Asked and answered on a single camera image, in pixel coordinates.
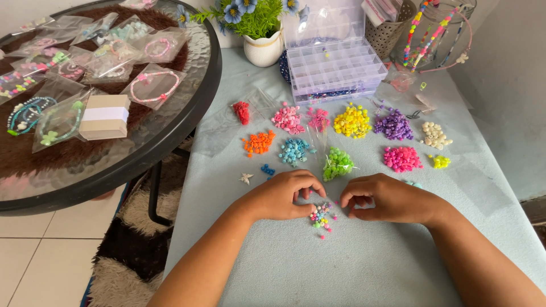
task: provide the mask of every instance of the white paper band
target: white paper band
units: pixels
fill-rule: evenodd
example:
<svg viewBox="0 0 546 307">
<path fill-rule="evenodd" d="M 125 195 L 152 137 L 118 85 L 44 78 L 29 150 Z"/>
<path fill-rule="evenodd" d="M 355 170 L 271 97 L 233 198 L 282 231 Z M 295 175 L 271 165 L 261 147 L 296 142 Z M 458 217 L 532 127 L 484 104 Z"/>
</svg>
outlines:
<svg viewBox="0 0 546 307">
<path fill-rule="evenodd" d="M 81 121 L 123 120 L 127 122 L 129 111 L 125 107 L 85 109 Z"/>
</svg>

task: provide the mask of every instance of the star-shaped bead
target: star-shaped bead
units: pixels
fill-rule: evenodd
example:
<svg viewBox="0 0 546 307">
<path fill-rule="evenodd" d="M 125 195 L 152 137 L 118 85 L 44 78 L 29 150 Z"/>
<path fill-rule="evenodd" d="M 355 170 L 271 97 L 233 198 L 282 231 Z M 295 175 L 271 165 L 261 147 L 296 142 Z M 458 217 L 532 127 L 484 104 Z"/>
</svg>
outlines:
<svg viewBox="0 0 546 307">
<path fill-rule="evenodd" d="M 242 177 L 239 179 L 240 181 L 250 185 L 250 181 L 248 180 L 248 178 L 254 176 L 254 175 L 251 175 L 251 174 L 245 174 L 245 173 L 241 173 L 242 174 Z"/>
</svg>

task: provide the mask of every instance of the blue flower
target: blue flower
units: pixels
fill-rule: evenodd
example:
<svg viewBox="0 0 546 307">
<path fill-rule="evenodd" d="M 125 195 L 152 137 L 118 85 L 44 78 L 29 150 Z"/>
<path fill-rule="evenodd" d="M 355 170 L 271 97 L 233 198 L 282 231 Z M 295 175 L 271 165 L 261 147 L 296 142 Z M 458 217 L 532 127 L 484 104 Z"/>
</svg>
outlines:
<svg viewBox="0 0 546 307">
<path fill-rule="evenodd" d="M 282 8 L 290 12 L 290 16 L 294 16 L 300 8 L 300 3 L 298 0 L 282 0 Z"/>
<path fill-rule="evenodd" d="M 239 10 L 249 14 L 254 13 L 258 0 L 235 0 L 235 4 L 239 6 Z"/>
<path fill-rule="evenodd" d="M 300 23 L 307 21 L 307 18 L 309 17 L 309 11 L 310 9 L 306 4 L 305 7 L 298 12 L 298 16 L 300 16 Z"/>
<path fill-rule="evenodd" d="M 231 4 L 226 5 L 224 9 L 224 19 L 228 23 L 238 23 L 241 21 L 241 16 L 245 13 L 239 9 L 239 6 L 232 1 Z"/>
<path fill-rule="evenodd" d="M 176 16 L 178 16 L 178 19 L 176 20 L 178 21 L 178 26 L 185 28 L 189 21 L 189 13 L 186 12 L 182 4 L 176 6 Z"/>
<path fill-rule="evenodd" d="M 228 33 L 233 34 L 233 29 L 226 28 L 225 27 L 225 22 L 223 22 L 223 21 L 218 22 L 218 29 L 220 30 L 220 33 L 224 34 L 224 36 L 225 36 L 226 30 L 228 31 Z"/>
</svg>

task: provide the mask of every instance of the hand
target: hand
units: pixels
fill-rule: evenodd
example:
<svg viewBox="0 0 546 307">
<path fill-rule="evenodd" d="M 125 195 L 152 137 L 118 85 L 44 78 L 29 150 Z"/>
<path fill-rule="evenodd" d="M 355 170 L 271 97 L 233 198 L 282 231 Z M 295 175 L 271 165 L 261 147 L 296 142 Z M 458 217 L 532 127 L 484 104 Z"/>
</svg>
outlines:
<svg viewBox="0 0 546 307">
<path fill-rule="evenodd" d="M 421 223 L 433 226 L 441 223 L 447 208 L 452 207 L 439 196 L 411 186 L 385 174 L 352 179 L 341 193 L 341 206 L 349 206 L 349 217 L 365 221 Z M 375 208 L 355 209 L 354 205 L 372 204 Z"/>
<path fill-rule="evenodd" d="M 268 220 L 290 220 L 308 216 L 315 206 L 312 204 L 294 205 L 302 190 L 304 199 L 309 199 L 309 187 L 320 196 L 326 197 L 321 182 L 306 169 L 280 173 L 246 193 L 236 200 L 231 207 L 244 210 L 252 222 Z"/>
</svg>

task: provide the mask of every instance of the cardboard box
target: cardboard box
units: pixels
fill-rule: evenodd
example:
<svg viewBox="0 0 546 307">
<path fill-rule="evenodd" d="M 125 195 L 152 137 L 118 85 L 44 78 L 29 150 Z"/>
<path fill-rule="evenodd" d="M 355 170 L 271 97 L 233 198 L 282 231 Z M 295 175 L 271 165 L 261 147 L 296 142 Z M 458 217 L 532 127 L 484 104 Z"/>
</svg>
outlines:
<svg viewBox="0 0 546 307">
<path fill-rule="evenodd" d="M 127 137 L 130 100 L 127 95 L 90 96 L 79 132 L 87 140 Z"/>
</svg>

